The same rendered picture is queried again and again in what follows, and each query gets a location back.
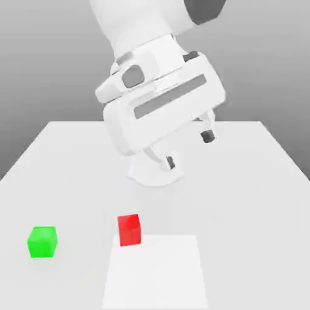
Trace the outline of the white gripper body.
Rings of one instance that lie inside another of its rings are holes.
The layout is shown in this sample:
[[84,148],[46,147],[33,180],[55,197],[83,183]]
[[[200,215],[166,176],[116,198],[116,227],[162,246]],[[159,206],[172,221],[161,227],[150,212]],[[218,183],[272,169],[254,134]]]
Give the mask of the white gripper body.
[[137,87],[108,104],[104,121],[114,146],[135,155],[195,119],[212,130],[213,109],[226,93],[202,53],[190,53],[183,67]]

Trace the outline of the small red cube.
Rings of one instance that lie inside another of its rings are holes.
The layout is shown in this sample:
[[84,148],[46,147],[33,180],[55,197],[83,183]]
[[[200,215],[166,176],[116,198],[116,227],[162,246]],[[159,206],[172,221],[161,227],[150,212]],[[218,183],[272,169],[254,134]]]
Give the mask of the small red cube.
[[141,243],[141,226],[137,214],[119,216],[117,223],[120,246],[138,245]]

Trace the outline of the small green cube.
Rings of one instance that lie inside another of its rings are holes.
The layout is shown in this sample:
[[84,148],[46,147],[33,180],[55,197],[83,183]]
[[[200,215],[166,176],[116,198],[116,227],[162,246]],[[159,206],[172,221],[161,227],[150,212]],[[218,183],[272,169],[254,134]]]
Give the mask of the small green cube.
[[54,226],[34,226],[27,245],[31,258],[50,258],[54,256],[58,236]]

